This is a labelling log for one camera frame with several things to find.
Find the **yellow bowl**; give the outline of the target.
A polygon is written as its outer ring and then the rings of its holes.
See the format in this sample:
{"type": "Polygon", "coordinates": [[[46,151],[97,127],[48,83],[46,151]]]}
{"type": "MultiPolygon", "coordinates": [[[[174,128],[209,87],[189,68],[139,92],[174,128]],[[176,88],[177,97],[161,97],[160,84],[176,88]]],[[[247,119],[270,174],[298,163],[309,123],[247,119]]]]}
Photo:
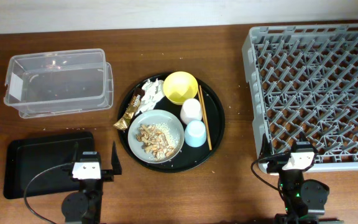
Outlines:
{"type": "Polygon", "coordinates": [[[173,104],[182,105],[198,92],[197,79],[188,72],[173,72],[164,80],[163,93],[173,104]]]}

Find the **white cup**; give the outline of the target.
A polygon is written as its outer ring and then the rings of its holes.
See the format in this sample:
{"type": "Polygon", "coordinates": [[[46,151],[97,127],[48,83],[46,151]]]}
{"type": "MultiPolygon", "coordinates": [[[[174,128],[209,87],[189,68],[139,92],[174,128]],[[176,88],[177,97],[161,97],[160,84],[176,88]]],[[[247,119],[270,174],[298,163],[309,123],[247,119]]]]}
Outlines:
{"type": "Polygon", "coordinates": [[[195,98],[187,99],[181,107],[180,119],[185,123],[189,124],[191,121],[202,119],[201,104],[195,98]]]}

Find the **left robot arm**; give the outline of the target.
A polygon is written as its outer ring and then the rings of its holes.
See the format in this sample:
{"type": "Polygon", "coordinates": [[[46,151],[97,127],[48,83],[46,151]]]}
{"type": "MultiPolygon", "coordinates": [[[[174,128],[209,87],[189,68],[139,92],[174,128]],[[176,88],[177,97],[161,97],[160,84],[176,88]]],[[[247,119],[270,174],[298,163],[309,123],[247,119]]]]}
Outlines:
{"type": "Polygon", "coordinates": [[[111,166],[111,169],[102,169],[101,155],[96,151],[75,152],[69,175],[72,181],[79,183],[79,190],[62,202],[65,223],[101,222],[103,185],[122,174],[116,145],[111,150],[111,166]]]}

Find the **white tissue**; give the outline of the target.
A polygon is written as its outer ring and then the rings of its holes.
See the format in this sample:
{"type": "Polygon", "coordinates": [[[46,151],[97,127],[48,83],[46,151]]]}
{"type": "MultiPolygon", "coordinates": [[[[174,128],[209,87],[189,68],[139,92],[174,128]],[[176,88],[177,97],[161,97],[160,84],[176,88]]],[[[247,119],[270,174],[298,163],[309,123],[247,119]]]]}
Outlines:
{"type": "Polygon", "coordinates": [[[145,82],[141,88],[145,91],[145,95],[141,98],[140,106],[135,115],[153,110],[156,104],[165,97],[165,94],[163,93],[163,84],[164,81],[159,80],[158,78],[154,82],[150,79],[145,82]]]}

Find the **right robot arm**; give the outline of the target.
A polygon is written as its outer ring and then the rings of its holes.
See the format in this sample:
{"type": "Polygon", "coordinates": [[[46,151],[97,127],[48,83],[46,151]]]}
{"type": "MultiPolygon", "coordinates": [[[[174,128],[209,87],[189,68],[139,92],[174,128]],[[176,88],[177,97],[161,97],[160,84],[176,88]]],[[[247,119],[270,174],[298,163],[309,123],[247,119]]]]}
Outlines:
{"type": "Polygon", "coordinates": [[[317,149],[301,132],[288,152],[263,156],[258,163],[267,164],[267,173],[278,174],[279,192],[285,214],[276,214],[274,223],[318,223],[325,214],[329,187],[317,180],[304,179],[303,173],[313,167],[317,149]]]}

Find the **food scraps and rice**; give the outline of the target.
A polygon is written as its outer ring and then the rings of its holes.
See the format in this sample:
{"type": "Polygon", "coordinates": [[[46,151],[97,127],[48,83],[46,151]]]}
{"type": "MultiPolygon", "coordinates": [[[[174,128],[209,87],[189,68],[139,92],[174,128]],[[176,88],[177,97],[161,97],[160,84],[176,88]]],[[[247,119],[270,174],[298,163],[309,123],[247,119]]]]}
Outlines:
{"type": "Polygon", "coordinates": [[[143,144],[142,149],[150,154],[153,161],[168,159],[176,152],[178,141],[170,134],[168,124],[141,124],[138,131],[135,137],[143,144]]]}

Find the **grey plate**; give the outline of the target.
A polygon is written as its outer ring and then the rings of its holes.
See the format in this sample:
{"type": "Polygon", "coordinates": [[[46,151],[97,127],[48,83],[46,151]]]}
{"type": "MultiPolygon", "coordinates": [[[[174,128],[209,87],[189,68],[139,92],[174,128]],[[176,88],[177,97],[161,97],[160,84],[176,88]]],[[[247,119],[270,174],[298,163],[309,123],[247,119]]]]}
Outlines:
{"type": "Polygon", "coordinates": [[[136,158],[140,159],[143,162],[149,164],[162,164],[164,162],[172,160],[181,150],[184,144],[184,129],[181,121],[172,113],[164,110],[150,110],[138,115],[135,120],[133,120],[131,126],[128,130],[127,141],[129,144],[129,149],[134,153],[136,158]],[[136,139],[136,134],[139,132],[138,128],[141,124],[158,124],[166,123],[170,128],[170,134],[178,141],[178,146],[176,152],[172,157],[164,159],[160,162],[155,162],[150,158],[150,154],[147,154],[142,149],[142,143],[136,139]]]}

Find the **gold coffee sachet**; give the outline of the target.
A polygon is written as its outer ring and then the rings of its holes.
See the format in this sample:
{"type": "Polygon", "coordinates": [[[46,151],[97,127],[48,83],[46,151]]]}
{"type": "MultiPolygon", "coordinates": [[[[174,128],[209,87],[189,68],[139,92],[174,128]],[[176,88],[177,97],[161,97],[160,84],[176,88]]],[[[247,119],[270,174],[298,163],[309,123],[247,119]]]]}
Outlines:
{"type": "Polygon", "coordinates": [[[136,88],[134,90],[134,94],[133,94],[123,116],[114,124],[114,127],[116,129],[124,131],[130,126],[130,123],[131,123],[133,117],[135,116],[135,113],[139,109],[140,102],[141,102],[141,99],[144,96],[144,94],[145,94],[145,91],[141,88],[136,88]]]}

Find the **light blue cup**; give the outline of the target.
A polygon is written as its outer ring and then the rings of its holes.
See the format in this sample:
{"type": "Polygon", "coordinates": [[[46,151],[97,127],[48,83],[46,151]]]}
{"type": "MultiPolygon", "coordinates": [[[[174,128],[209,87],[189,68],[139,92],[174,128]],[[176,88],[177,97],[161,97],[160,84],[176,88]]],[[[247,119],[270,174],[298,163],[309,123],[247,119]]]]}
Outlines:
{"type": "Polygon", "coordinates": [[[206,126],[204,122],[193,120],[185,129],[185,142],[190,147],[200,147],[206,142],[206,126]]]}

